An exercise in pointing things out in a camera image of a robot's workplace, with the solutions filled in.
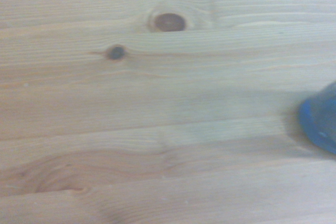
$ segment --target wooden surface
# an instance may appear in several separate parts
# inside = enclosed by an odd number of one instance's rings
[[[335,31],[336,0],[0,0],[0,223],[335,223],[297,122]]]

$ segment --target pine wood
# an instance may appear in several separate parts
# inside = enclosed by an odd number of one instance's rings
[[[0,0],[0,223],[334,223],[297,108],[335,31],[336,0]]]

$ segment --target wood grain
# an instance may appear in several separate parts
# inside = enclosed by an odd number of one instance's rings
[[[297,109],[335,31],[336,0],[0,0],[0,223],[333,223]]]

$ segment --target wooden plank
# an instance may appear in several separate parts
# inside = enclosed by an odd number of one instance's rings
[[[88,145],[80,146],[76,142],[76,148],[79,149],[77,152],[59,150],[57,155],[41,153],[41,158],[28,164],[18,166],[16,162],[16,167],[2,170],[0,196],[112,185],[161,177],[190,177],[220,170],[294,164],[305,157],[328,157],[298,134],[274,134],[231,140],[222,138],[217,142],[185,146],[173,146],[174,143],[168,146],[172,141],[163,139],[160,148],[152,151],[148,148],[142,152],[127,152],[109,146],[95,148],[92,145],[97,146],[99,142],[92,140],[95,143],[91,144],[91,148]],[[38,149],[32,146],[23,151],[29,155]]]
[[[295,113],[311,90],[334,79],[336,27],[288,29],[287,36],[271,27],[115,36],[131,51],[120,63],[70,52],[112,35],[38,38],[29,58],[20,52],[34,38],[21,38],[18,48],[2,40],[1,139]]]
[[[187,30],[335,22],[336,0],[0,0],[0,37],[88,28],[149,33],[158,12],[184,16]]]
[[[0,223],[332,223],[334,161],[308,160],[3,197]]]

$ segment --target blue plastic container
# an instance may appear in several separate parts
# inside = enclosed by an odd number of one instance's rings
[[[315,145],[336,154],[336,82],[305,100],[299,120]]]

